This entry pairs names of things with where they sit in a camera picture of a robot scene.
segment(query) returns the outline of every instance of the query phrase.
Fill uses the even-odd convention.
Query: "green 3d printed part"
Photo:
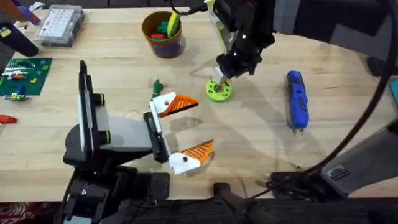
[[[206,84],[206,94],[207,97],[214,102],[224,102],[230,98],[232,95],[232,86],[230,82],[225,82],[221,85],[221,88],[217,86],[217,82],[211,79]]]

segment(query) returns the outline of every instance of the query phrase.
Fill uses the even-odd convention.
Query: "clear plastic case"
[[[34,40],[47,47],[71,47],[84,18],[81,6],[52,5]]]

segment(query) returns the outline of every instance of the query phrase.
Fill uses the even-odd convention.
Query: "small component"
[[[22,80],[22,79],[26,79],[27,76],[26,75],[10,75],[7,79],[8,80]]]
[[[4,99],[9,101],[25,101],[29,99],[29,96],[11,93],[11,95],[5,96]]]
[[[308,99],[305,94],[305,85],[300,72],[290,71],[287,74],[287,91],[289,92],[291,125],[303,134],[310,116],[307,108]]]
[[[24,95],[26,91],[26,88],[24,86],[17,86],[17,88],[15,89],[15,93],[19,94],[19,95]]]

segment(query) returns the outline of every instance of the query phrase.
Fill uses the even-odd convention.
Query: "black cable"
[[[138,205],[138,207],[137,207],[137,209],[136,209],[136,212],[134,213],[134,215],[132,216],[132,218],[131,218],[131,221],[130,221],[130,223],[132,223],[138,216],[138,212],[139,212],[139,210],[142,208],[142,205],[145,203],[145,199],[144,200],[142,200],[142,202]]]
[[[385,3],[387,4],[387,8],[390,10],[391,21],[392,21],[390,49],[389,49],[387,61],[386,61],[385,67],[384,67],[383,76],[380,78],[379,84],[377,85],[377,88],[376,88],[376,91],[374,92],[373,97],[372,97],[371,101],[369,102],[368,107],[366,107],[362,116],[358,119],[357,123],[354,125],[354,127],[351,129],[351,131],[347,134],[347,136],[340,142],[340,144],[336,147],[336,149],[333,150],[326,158],[324,158],[318,164],[314,165],[313,167],[311,167],[293,177],[286,178],[285,180],[276,183],[275,185],[268,188],[267,190],[264,190],[263,192],[253,195],[252,197],[250,197],[251,199],[254,199],[256,197],[264,195],[264,194],[270,192],[271,190],[274,190],[293,179],[296,179],[296,178],[302,177],[306,174],[315,172],[315,171],[321,169],[323,166],[327,165],[347,146],[347,144],[355,137],[355,135],[358,133],[358,131],[362,128],[362,126],[365,124],[365,122],[372,115],[375,107],[379,103],[379,101],[384,93],[384,90],[386,89],[386,86],[388,84],[388,80],[390,79],[390,76],[394,73],[395,62],[397,60],[397,54],[398,54],[398,33],[397,33],[398,32],[398,29],[397,29],[397,26],[398,26],[398,4],[397,4],[396,0],[385,0]]]
[[[173,0],[169,0],[169,1],[170,1],[170,7],[172,8],[172,10],[180,16],[189,16],[189,15],[195,14],[197,12],[206,12],[208,9],[207,5],[203,4],[199,7],[195,7],[193,9],[188,10],[188,12],[180,12],[174,7]]]
[[[195,205],[195,204],[199,204],[199,203],[205,203],[205,202],[209,202],[213,200],[213,198],[208,198],[208,199],[204,199],[204,200],[195,200],[193,202],[188,202],[188,203],[184,203],[182,205],[180,205],[181,207],[185,207],[188,205]],[[166,205],[166,206],[158,206],[158,205],[152,205],[152,206],[141,206],[141,208],[147,208],[147,209],[152,209],[152,208],[171,208],[173,207],[173,205]]]
[[[59,224],[63,223],[63,209],[65,209],[65,204],[67,202],[68,199],[68,195],[69,195],[69,190],[70,190],[70,186],[72,185],[72,182],[75,178],[75,176],[77,175],[77,169],[75,168],[73,170],[72,176],[70,177],[69,183],[67,185],[67,189],[65,190],[65,193],[63,194],[63,198],[62,198],[62,203],[61,203],[61,207],[60,207],[60,214],[59,214]]]
[[[236,216],[234,215],[234,212],[232,211],[232,208],[230,208],[230,207],[228,206],[228,204],[224,201],[224,199],[222,199],[221,197],[219,197],[219,198],[220,198],[220,200],[221,200],[221,203],[222,203],[222,204],[224,205],[224,207],[227,209],[227,211],[228,211],[230,217],[234,220],[234,224],[238,224],[239,222],[238,222]]]

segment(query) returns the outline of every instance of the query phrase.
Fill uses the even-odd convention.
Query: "green circuit board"
[[[39,96],[51,63],[52,58],[10,59],[0,77],[0,96],[14,93],[17,86],[24,86],[26,89],[24,94],[27,96]],[[27,78],[8,80],[8,75],[16,71]]]

